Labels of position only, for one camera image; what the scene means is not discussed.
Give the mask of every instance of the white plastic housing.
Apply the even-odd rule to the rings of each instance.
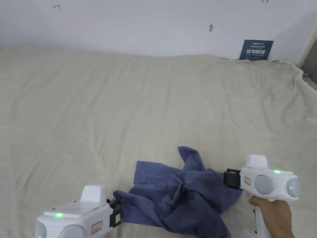
[[[37,218],[35,238],[103,236],[113,229],[109,227],[113,209],[106,199],[105,186],[85,186],[80,201],[56,207]]]

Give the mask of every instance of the white wall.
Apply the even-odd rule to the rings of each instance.
[[[317,1],[3,0],[0,22],[0,46],[238,59],[245,39],[274,40],[270,59],[299,63],[317,27]]]

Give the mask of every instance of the red arrow mark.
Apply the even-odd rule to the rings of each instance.
[[[59,7],[60,9],[61,9],[61,7],[59,6],[59,3],[57,3],[58,5],[57,6],[55,6],[55,5],[53,5],[53,7],[56,9],[57,7]]]

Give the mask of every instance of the white handle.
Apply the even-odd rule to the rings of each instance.
[[[256,206],[256,236],[257,238],[271,238],[271,234],[263,220],[262,212],[259,207]]]

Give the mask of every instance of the red label sticker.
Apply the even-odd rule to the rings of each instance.
[[[244,177],[244,182],[245,182],[247,185],[251,186],[251,179],[249,179],[248,177]]]
[[[97,231],[100,231],[102,229],[102,221],[97,222],[96,224],[93,224],[91,226],[91,235],[95,234]]]

